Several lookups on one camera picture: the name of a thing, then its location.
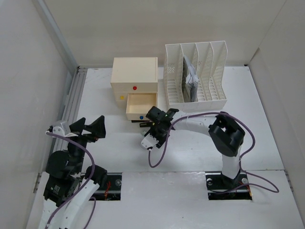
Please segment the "yellow cap black highlighter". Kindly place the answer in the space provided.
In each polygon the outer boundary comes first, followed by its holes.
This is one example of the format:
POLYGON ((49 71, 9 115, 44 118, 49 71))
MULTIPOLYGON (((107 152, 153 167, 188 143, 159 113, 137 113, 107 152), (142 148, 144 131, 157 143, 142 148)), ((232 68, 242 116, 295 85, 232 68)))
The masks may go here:
POLYGON ((146 127, 150 128, 150 127, 152 127, 153 125, 154 125, 153 122, 143 122, 143 123, 140 123, 140 124, 139 124, 140 128, 146 128, 146 127))

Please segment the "cream drawer cabinet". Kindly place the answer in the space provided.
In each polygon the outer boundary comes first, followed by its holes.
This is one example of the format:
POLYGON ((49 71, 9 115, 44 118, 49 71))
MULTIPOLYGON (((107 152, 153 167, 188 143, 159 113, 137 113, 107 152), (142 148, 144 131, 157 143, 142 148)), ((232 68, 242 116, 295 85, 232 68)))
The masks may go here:
POLYGON ((157 106, 158 58, 115 57, 111 87, 115 101, 131 121, 146 121, 146 114, 157 106))

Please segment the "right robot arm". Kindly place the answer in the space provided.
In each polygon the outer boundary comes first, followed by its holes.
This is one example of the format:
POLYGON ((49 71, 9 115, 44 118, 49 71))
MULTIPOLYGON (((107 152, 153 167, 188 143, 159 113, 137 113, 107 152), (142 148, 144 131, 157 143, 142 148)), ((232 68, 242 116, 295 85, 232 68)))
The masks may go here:
POLYGON ((194 156, 193 148, 207 146, 218 151, 222 157, 221 183, 231 188, 238 182, 241 169, 240 151, 244 142, 245 131, 225 112, 207 112, 187 114, 176 108, 162 111, 152 107, 146 118, 152 122, 145 133, 141 146, 151 154, 157 149, 169 149, 170 152, 185 146, 185 155, 178 153, 180 163, 175 171, 200 171, 199 164, 188 156, 194 156))

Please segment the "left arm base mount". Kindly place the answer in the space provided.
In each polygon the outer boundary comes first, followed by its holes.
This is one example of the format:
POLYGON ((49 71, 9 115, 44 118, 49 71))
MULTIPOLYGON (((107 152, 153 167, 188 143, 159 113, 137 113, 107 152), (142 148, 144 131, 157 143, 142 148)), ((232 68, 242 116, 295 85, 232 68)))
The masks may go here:
POLYGON ((106 183, 92 195, 97 201, 121 200, 122 173, 108 173, 106 183))

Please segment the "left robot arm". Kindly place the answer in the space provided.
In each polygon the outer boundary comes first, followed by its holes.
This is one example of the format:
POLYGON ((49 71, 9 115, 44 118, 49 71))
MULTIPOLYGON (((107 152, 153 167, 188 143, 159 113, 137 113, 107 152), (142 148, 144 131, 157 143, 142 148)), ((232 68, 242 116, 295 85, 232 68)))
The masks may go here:
POLYGON ((40 229, 72 229, 93 194, 105 187, 107 170, 96 165, 88 143, 106 137, 105 117, 101 115, 90 125, 83 117, 68 124, 57 121, 46 135, 68 142, 66 150, 58 150, 48 158, 49 175, 43 197, 40 229))

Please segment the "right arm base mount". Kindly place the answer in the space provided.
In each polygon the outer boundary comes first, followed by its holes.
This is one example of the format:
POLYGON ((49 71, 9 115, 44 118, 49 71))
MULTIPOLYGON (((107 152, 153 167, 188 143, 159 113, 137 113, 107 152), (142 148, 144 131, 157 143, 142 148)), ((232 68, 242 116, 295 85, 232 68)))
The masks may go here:
POLYGON ((245 173, 230 179, 220 171, 206 172, 205 179, 209 200, 252 200, 248 177, 245 173))

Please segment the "Canon guide booklet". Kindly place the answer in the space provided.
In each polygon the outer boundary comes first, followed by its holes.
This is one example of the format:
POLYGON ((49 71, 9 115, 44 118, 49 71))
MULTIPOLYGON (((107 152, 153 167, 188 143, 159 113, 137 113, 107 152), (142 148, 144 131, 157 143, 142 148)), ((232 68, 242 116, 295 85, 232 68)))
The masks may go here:
POLYGON ((200 80, 196 74, 196 68, 190 61, 190 59, 183 56, 183 73, 182 73, 182 93, 185 103, 197 101, 197 90, 200 80))

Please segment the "purple cap black highlighter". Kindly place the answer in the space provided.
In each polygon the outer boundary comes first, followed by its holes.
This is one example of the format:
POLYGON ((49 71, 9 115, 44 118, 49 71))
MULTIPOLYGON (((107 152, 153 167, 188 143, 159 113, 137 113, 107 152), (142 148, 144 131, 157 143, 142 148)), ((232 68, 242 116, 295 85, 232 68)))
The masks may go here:
POLYGON ((148 120, 131 120, 132 123, 147 123, 150 122, 148 120))

